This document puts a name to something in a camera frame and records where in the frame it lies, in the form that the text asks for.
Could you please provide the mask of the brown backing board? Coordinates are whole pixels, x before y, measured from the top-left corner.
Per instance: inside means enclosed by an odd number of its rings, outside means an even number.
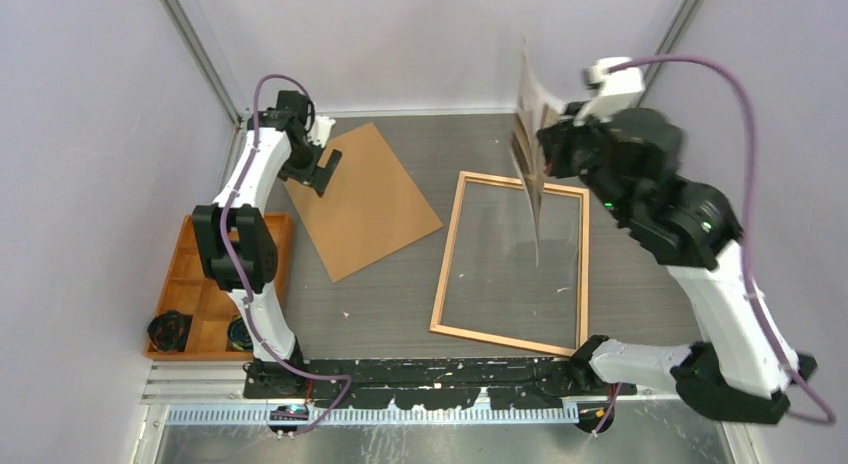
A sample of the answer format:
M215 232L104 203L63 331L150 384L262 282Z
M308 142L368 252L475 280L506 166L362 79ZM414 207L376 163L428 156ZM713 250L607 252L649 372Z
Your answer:
M375 124L327 149L342 157L323 196L293 180L285 188L333 283L443 227Z

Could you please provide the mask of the plant photo print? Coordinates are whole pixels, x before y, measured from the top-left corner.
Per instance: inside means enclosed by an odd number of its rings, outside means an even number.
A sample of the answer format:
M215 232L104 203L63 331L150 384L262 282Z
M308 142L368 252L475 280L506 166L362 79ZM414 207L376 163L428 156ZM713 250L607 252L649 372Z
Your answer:
M557 123L565 106L565 101L549 91L534 73L527 44L524 44L510 149L529 203L536 266L540 262L540 215L545 175L545 159L536 132Z

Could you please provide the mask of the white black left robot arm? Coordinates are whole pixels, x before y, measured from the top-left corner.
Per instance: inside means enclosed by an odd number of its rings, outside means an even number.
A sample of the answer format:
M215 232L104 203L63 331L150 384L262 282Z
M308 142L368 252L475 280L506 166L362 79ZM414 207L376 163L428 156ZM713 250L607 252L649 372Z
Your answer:
M275 288L278 249L265 210L277 180L324 195L342 157L331 151L319 163L334 123L317 115L307 95L279 92L274 106L249 120L247 142L222 190L191 215L204 275L237 306L251 339L248 383L269 384L284 398L305 389L307 373Z

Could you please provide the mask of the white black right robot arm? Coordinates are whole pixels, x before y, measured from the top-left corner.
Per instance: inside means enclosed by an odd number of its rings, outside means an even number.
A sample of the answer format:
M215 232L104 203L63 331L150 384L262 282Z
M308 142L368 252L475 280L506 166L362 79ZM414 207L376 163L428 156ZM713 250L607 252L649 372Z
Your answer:
M768 316L742 271L743 230L718 189L679 174L685 134L660 112L631 108L606 122L566 117L536 134L554 178L578 178L620 229L650 253L688 297L702 337L691 344L628 344L594 335L572 355L574 387L596 394L633 384L677 394L703 417L774 425L790 409L792 375L813 356L773 348Z

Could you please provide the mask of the dark striped tape roll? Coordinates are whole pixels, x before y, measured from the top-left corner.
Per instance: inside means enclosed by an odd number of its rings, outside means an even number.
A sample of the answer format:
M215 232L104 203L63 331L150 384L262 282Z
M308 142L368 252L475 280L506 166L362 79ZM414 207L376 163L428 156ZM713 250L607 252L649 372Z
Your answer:
M253 342L249 330L243 318L234 316L229 322L226 330L228 348L238 352L252 352Z

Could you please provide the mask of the orange compartment tray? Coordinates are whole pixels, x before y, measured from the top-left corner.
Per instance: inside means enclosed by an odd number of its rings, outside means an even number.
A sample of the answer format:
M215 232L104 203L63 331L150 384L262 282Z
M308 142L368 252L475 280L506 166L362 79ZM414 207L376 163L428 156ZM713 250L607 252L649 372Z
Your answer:
M227 337L238 309L217 284L205 278L191 218L183 219L155 315L177 311L190 318L186 344L162 351L147 343L146 357L161 361L249 361L252 354L233 347Z

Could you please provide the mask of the black tape roll lower left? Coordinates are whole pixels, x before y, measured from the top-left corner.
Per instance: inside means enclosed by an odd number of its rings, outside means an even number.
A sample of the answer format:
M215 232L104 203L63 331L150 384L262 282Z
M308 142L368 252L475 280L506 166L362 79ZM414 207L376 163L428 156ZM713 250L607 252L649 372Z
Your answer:
M183 352L188 342L192 316L169 310L154 317L147 325L151 347L162 353Z

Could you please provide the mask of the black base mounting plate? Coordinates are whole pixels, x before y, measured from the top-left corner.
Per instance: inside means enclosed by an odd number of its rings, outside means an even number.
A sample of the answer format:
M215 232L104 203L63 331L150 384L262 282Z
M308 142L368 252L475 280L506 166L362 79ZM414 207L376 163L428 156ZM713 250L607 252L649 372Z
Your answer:
M550 357L445 359L314 359L299 367L307 377L258 360L243 365L247 399L304 400L339 409L468 409L486 397L494 410L552 409L564 398L611 393L603 384L578 381L572 363Z

